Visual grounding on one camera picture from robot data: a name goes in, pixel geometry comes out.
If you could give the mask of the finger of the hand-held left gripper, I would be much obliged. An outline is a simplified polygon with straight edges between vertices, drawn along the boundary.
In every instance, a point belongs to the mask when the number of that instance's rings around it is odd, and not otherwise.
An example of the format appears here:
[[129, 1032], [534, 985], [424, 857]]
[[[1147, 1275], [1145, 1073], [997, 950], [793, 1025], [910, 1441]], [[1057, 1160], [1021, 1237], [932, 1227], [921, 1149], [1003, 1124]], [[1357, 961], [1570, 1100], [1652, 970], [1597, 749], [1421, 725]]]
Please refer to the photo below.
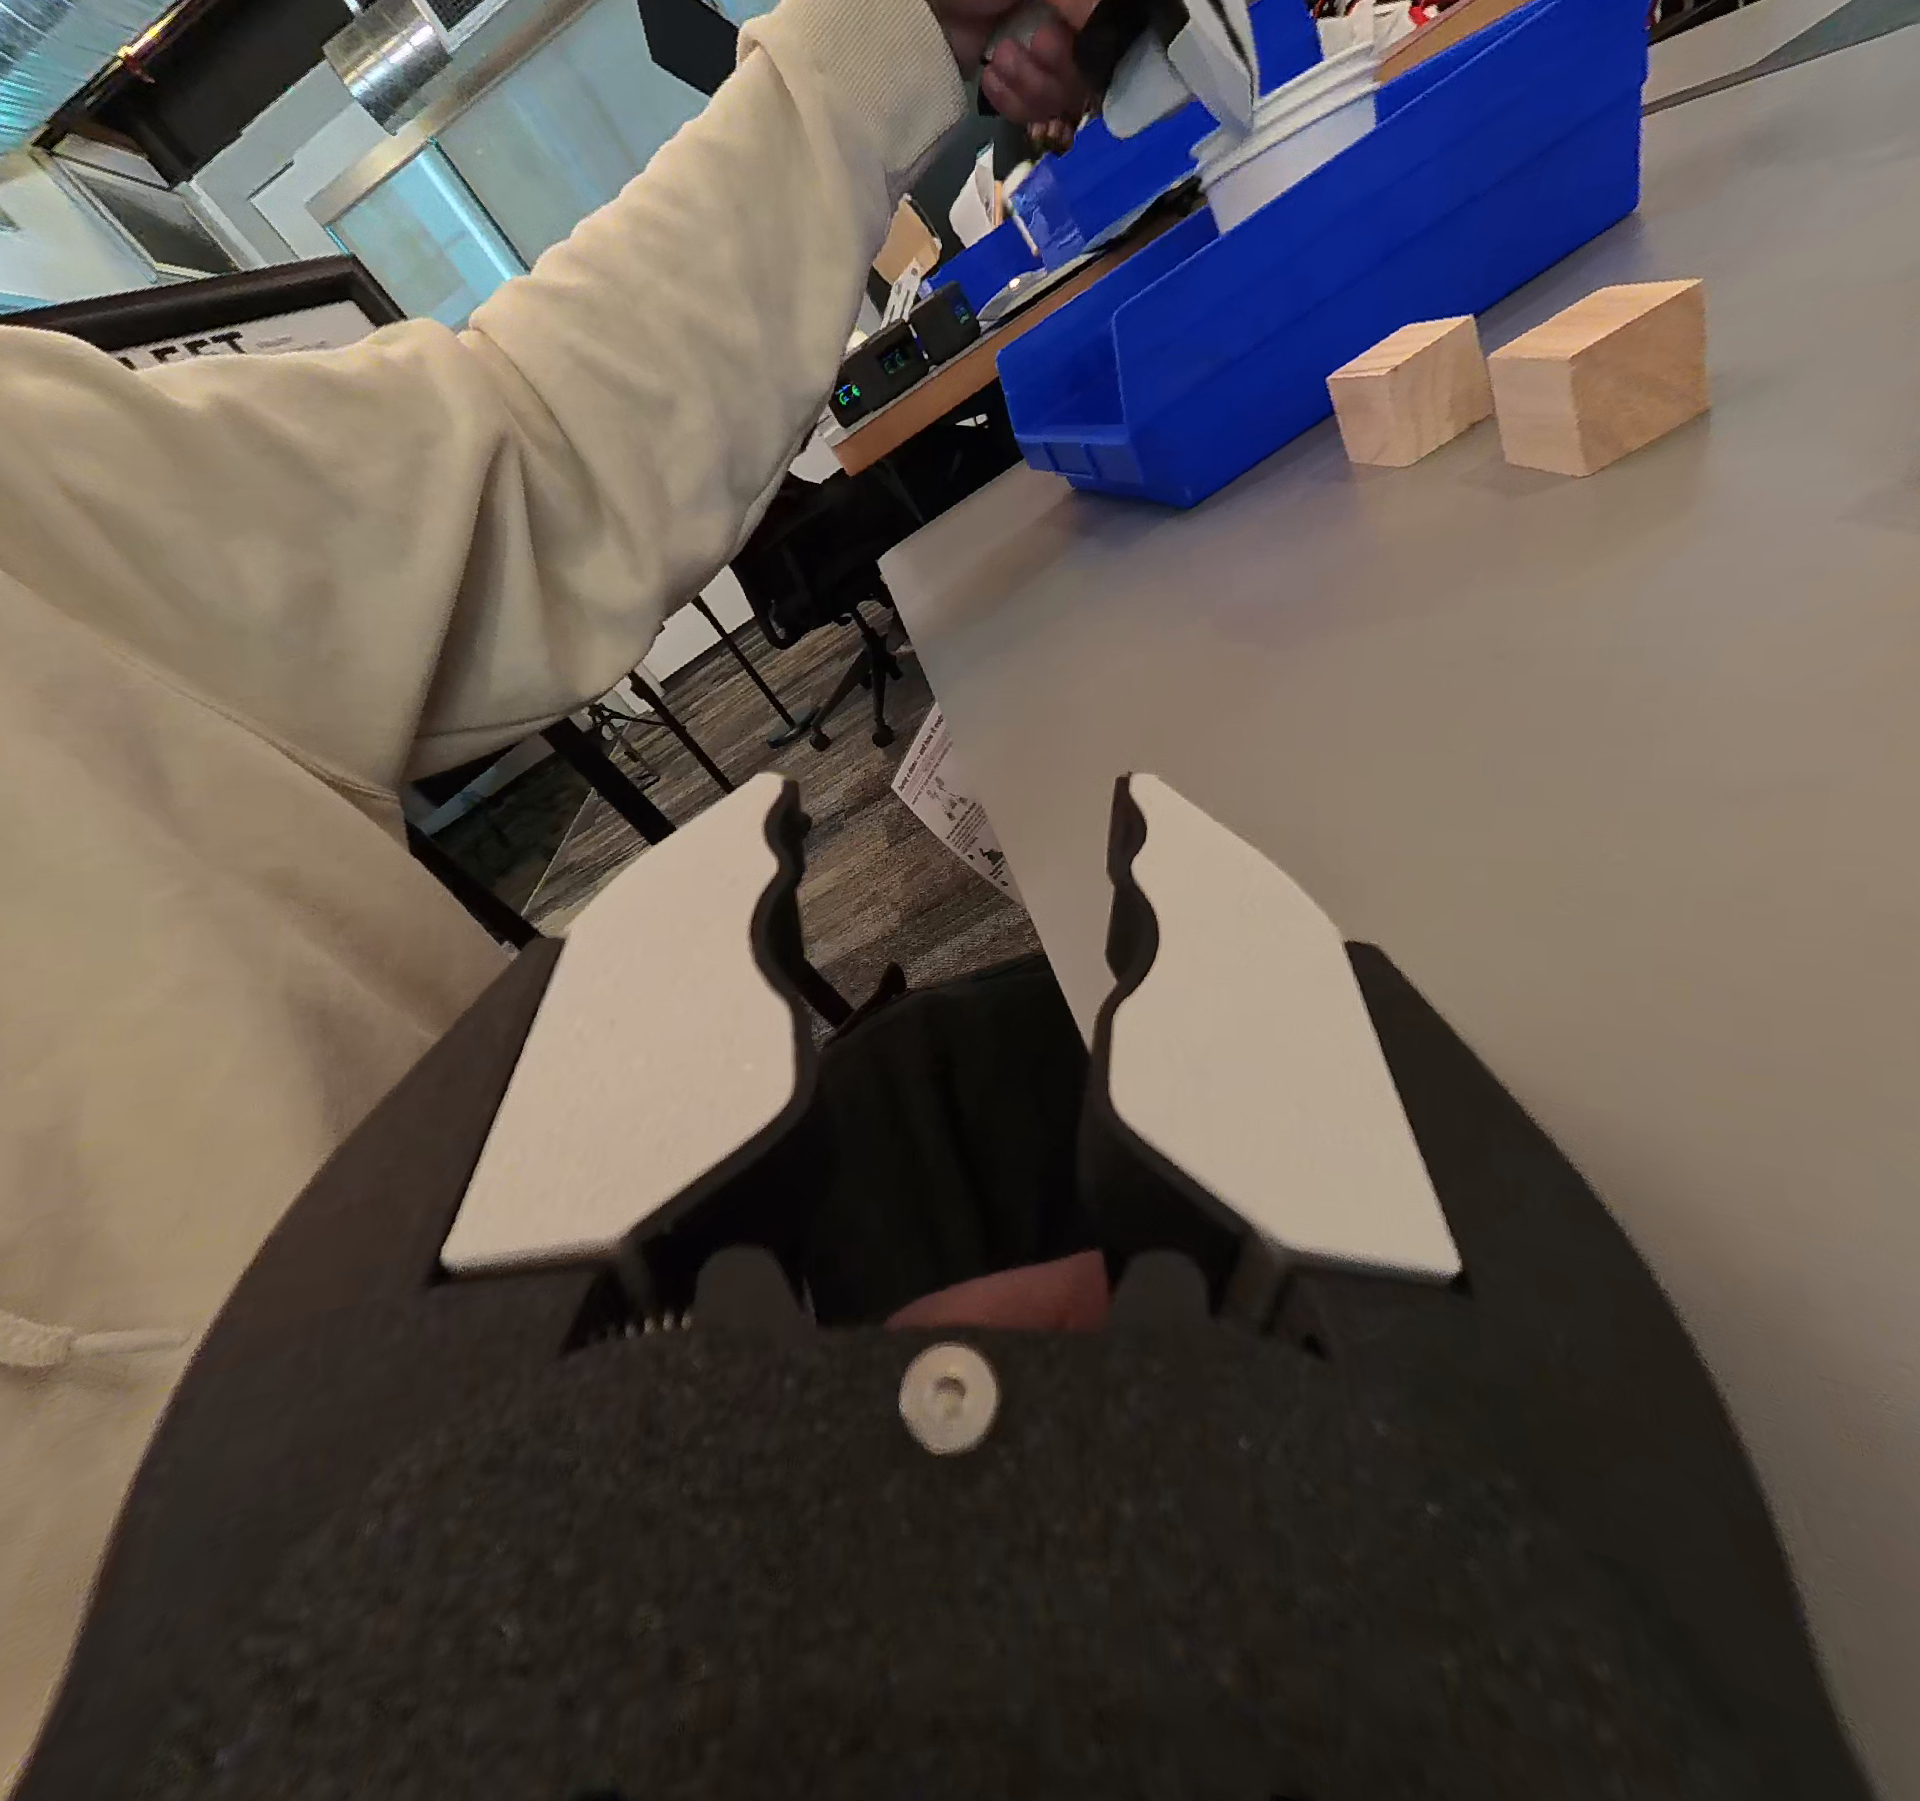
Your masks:
[[1227, 134], [1252, 129], [1260, 60], [1246, 0], [1174, 0], [1178, 24], [1161, 41], [1174, 80]]

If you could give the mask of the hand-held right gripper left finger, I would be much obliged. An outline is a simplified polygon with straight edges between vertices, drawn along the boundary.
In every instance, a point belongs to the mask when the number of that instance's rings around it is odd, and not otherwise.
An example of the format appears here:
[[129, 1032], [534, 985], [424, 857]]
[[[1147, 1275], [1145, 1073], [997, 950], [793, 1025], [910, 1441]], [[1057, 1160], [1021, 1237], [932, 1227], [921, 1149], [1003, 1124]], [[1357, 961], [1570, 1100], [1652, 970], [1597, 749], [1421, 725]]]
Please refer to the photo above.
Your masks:
[[756, 775], [569, 921], [440, 1250], [457, 1279], [608, 1265], [772, 1161], [815, 1092], [799, 788]]

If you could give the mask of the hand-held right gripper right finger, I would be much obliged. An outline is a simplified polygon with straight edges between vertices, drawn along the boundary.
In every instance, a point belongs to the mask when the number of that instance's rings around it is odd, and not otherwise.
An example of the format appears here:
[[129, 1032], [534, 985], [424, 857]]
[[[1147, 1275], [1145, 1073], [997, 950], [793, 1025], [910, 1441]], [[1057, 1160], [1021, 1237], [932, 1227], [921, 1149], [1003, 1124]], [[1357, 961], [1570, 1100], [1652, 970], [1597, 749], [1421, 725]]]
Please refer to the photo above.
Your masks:
[[1117, 1284], [1189, 1262], [1211, 1310], [1299, 1274], [1450, 1286], [1462, 1270], [1340, 929], [1168, 782], [1113, 788], [1086, 1211]]

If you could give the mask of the white paper cup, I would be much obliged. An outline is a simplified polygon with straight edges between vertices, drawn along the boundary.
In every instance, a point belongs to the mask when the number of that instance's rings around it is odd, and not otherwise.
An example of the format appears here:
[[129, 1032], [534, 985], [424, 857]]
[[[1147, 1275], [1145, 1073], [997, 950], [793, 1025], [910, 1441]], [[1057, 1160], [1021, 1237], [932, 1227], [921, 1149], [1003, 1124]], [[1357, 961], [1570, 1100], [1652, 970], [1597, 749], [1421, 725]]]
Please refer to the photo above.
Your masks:
[[1346, 46], [1260, 96], [1248, 143], [1269, 145], [1314, 132], [1359, 138], [1377, 123], [1377, 53]]
[[1375, 126], [1371, 107], [1331, 113], [1289, 132], [1204, 135], [1192, 149], [1199, 192], [1219, 235], [1246, 222]]

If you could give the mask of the blue plastic bin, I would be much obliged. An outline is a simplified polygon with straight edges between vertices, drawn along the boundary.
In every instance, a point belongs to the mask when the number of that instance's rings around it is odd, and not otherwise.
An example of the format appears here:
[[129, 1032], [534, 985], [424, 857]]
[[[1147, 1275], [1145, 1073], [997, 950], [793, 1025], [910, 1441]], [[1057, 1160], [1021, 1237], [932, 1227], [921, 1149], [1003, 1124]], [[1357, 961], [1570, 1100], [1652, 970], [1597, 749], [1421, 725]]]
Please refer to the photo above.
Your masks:
[[985, 318], [987, 304], [1015, 277], [1068, 266], [1189, 182], [1192, 149], [1216, 127], [1199, 101], [1131, 138], [1115, 138], [1104, 118], [1090, 118], [1068, 154], [1034, 164], [1011, 195], [1010, 219], [927, 277], [925, 294], [955, 284], [972, 313]]
[[1629, 216], [1653, 0], [1531, 0], [1379, 87], [1242, 225], [1208, 211], [997, 356], [1032, 470], [1189, 509], [1331, 413], [1327, 377], [1478, 316]]

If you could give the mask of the person's left forearm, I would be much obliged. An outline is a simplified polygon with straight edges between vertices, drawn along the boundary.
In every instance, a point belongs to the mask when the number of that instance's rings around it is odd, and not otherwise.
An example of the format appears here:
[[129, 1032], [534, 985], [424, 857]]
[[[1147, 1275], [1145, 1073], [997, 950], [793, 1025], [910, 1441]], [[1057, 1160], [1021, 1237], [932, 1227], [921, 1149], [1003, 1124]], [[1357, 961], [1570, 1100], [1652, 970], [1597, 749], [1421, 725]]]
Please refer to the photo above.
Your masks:
[[218, 725], [388, 794], [603, 696], [737, 553], [964, 108], [927, 0], [781, 0], [452, 332], [130, 372], [4, 330], [4, 768]]

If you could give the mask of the person's black pants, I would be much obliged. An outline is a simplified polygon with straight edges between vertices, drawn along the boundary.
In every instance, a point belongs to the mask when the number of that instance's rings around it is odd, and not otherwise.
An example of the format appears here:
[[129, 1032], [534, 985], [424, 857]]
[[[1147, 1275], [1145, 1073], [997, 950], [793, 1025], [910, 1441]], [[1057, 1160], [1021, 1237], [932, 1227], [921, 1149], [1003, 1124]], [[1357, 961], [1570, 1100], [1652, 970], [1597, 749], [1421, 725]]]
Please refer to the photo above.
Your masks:
[[824, 1328], [1090, 1332], [1108, 1275], [1077, 1193], [1089, 1049], [1040, 954], [835, 1035], [803, 1279]]

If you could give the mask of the printed instruction sheet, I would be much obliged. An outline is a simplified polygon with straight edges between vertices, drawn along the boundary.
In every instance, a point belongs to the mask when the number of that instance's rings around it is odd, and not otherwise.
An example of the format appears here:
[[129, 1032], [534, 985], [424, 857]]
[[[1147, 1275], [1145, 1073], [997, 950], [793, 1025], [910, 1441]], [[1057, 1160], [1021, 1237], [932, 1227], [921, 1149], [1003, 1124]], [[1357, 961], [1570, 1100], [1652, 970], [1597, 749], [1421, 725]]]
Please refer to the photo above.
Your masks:
[[1021, 915], [1026, 903], [995, 837], [989, 811], [972, 792], [972, 778], [954, 749], [947, 715], [932, 702], [899, 761], [892, 792], [923, 829], [972, 876], [989, 885]]

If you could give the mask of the wooden cube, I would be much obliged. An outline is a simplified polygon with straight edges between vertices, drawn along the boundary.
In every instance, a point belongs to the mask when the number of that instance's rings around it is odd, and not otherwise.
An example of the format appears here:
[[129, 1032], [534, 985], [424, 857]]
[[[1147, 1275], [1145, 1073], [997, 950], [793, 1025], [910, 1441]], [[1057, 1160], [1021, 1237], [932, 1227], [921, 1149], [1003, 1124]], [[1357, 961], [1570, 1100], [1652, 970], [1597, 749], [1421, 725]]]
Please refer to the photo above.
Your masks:
[[1502, 459], [1591, 477], [1707, 411], [1705, 283], [1596, 290], [1485, 366]]
[[1495, 413], [1473, 316], [1411, 323], [1327, 377], [1348, 462], [1404, 470]]

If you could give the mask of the person's cream hoodie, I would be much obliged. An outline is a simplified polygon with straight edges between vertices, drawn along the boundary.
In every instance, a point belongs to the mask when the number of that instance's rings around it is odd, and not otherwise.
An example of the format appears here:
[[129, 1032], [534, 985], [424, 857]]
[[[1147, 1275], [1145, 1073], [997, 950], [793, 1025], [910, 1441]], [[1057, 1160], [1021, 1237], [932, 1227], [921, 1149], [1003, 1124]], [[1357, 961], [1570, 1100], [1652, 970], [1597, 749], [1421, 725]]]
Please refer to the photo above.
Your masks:
[[504, 964], [399, 836], [434, 643], [301, 643], [179, 680], [4, 579], [4, 1786], [197, 1340]]

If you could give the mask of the black office chair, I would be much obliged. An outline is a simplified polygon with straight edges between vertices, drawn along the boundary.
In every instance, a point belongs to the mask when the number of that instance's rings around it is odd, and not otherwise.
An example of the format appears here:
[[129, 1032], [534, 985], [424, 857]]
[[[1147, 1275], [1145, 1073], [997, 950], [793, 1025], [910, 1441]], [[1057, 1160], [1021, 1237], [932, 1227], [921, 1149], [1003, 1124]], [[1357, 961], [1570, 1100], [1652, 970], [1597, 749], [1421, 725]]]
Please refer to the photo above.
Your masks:
[[858, 688], [871, 694], [874, 749], [885, 750], [897, 737], [885, 694], [901, 680], [899, 660], [864, 606], [897, 615], [878, 562], [921, 526], [923, 516], [893, 470], [837, 472], [822, 482], [787, 472], [730, 564], [771, 646], [790, 651], [830, 626], [849, 626], [860, 638], [852, 668], [801, 727], [817, 752], [829, 749], [826, 720]]

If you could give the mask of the black framed white sign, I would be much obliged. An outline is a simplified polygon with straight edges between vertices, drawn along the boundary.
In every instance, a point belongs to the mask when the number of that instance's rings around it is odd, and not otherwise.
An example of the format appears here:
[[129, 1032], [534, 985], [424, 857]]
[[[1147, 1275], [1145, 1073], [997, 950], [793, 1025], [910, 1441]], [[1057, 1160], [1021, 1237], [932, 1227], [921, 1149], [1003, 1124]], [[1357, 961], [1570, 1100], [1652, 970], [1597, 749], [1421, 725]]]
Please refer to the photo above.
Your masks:
[[196, 358], [347, 349], [404, 321], [353, 255], [303, 261], [7, 313], [7, 330], [54, 332], [146, 372]]

